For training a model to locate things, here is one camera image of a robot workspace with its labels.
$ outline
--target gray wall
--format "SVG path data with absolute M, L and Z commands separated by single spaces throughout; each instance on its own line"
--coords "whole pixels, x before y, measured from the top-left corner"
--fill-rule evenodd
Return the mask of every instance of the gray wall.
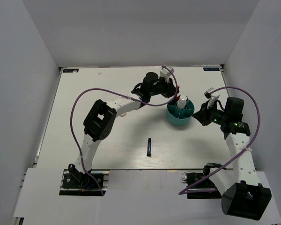
M 0 0 L 0 225 L 37 151 L 58 68 L 20 0 Z
M 249 91 L 260 107 L 253 144 L 256 166 L 266 172 L 281 215 L 281 0 L 260 0 L 225 66 L 226 81 Z M 244 97 L 237 92 L 234 96 Z M 256 128 L 256 111 L 245 98 L 244 119 Z
M 23 0 L 61 66 L 222 64 L 258 0 Z

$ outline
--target purple cable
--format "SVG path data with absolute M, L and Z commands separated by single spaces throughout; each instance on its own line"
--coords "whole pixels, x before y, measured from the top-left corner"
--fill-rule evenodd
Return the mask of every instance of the purple cable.
M 259 112 L 259 108 L 258 105 L 255 101 L 255 99 L 253 98 L 253 96 L 248 93 L 247 91 L 241 89 L 241 88 L 237 88 L 237 87 L 222 87 L 222 88 L 218 88 L 215 89 L 214 91 L 210 92 L 210 94 L 213 94 L 214 92 L 218 91 L 218 90 L 222 90 L 222 89 L 236 89 L 236 90 L 240 90 L 243 93 L 247 94 L 253 101 L 255 107 L 256 107 L 256 111 L 257 111 L 257 128 L 255 131 L 255 134 L 253 136 L 253 138 L 250 140 L 250 142 L 247 144 L 247 148 L 249 148 L 251 146 L 251 144 L 253 143 L 253 141 L 256 139 L 256 136 L 259 132 L 259 127 L 260 127 L 260 112 Z M 194 191 L 187 191 L 188 189 L 193 188 L 194 186 L 200 184 L 201 182 L 207 180 L 209 177 L 211 177 L 212 175 L 216 174 L 217 172 L 219 172 L 221 169 L 225 168 L 226 166 L 228 166 L 230 163 L 232 163 L 235 159 L 237 159 L 238 157 L 240 157 L 244 152 L 246 151 L 246 149 L 241 150 L 238 154 L 236 154 L 232 159 L 230 159 L 227 163 L 225 163 L 224 165 L 222 165 L 220 168 L 216 169 L 215 171 L 211 172 L 209 175 L 207 175 L 206 177 L 203 177 L 202 179 L 198 180 L 197 182 L 194 182 L 193 184 L 187 186 L 185 189 L 183 189 L 182 191 L 179 192 L 179 195 L 184 195 L 184 194 L 191 194 L 194 193 Z
M 78 102 L 78 100 L 80 99 L 80 97 L 81 97 L 82 95 L 84 95 L 85 93 L 87 93 L 87 92 L 89 92 L 89 91 L 91 91 L 91 90 L 101 90 L 101 91 L 105 91 L 105 92 L 108 92 L 108 93 L 111 93 L 111 94 L 114 94 L 114 95 L 121 96 L 121 97 L 123 97 L 123 98 L 127 98 L 127 99 L 131 99 L 131 100 L 133 100 L 133 101 L 136 101 L 136 102 L 140 102 L 140 103 L 142 103 L 142 104 L 144 104 L 144 105 L 149 105 L 149 106 L 162 106 L 162 105 L 166 105 L 166 104 L 170 103 L 172 100 L 174 100 L 174 99 L 176 98 L 176 96 L 177 96 L 177 94 L 178 94 L 178 84 L 177 84 L 177 80 L 176 80 L 176 78 L 175 78 L 173 72 L 172 72 L 170 69 L 168 69 L 166 66 L 162 66 L 162 68 L 164 68 L 164 69 L 166 69 L 166 70 L 169 71 L 169 73 L 173 76 L 174 81 L 175 81 L 175 85 L 176 85 L 176 91 L 175 91 L 174 97 L 171 98 L 171 100 L 167 101 L 166 103 L 154 105 L 154 104 L 149 104 L 149 103 L 143 102 L 143 101 L 141 101 L 141 100 L 139 100 L 139 99 L 136 99 L 136 98 L 133 98 L 133 97 L 129 97 L 129 96 L 126 96 L 126 95 L 122 95 L 122 94 L 116 93 L 116 92 L 111 91 L 111 90 L 106 90 L 106 89 L 102 89 L 102 88 L 91 88 L 91 89 L 87 89 L 87 90 L 83 91 L 83 92 L 77 97 L 77 99 L 75 100 L 75 102 L 74 102 L 74 104 L 73 104 L 73 107 L 72 107 L 72 110 L 71 110 L 71 116 L 70 116 L 70 128 L 71 128 L 72 136 L 73 136 L 73 138 L 74 138 L 74 140 L 75 140 L 75 143 L 76 143 L 76 145 L 77 145 L 77 147 L 78 147 L 78 149 L 79 149 L 79 153 L 80 153 L 80 157 L 81 157 L 81 166 L 82 166 L 84 172 L 85 172 L 88 176 L 90 176 L 90 177 L 95 181 L 95 183 L 97 184 L 98 188 L 100 189 L 102 195 L 104 195 L 104 193 L 103 193 L 102 188 L 100 187 L 100 185 L 99 185 L 97 179 L 85 169 L 84 161 L 83 161 L 82 150 L 81 150 L 80 144 L 79 144 L 78 141 L 77 141 L 76 135 L 75 135 L 75 133 L 74 133 L 74 129 L 73 129 L 73 114 L 74 114 L 74 109 L 75 109 L 75 107 L 76 107 L 76 105 L 77 105 L 77 102 Z

